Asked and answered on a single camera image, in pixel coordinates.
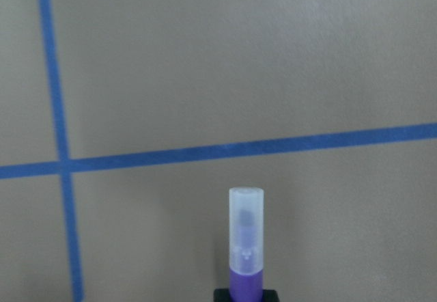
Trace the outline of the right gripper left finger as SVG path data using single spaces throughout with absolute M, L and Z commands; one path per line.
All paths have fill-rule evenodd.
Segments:
M 213 302 L 231 302 L 228 288 L 217 288 L 213 292 Z

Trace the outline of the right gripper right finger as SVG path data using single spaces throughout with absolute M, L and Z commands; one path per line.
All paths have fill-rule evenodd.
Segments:
M 278 293 L 276 290 L 263 290 L 262 302 L 278 302 Z

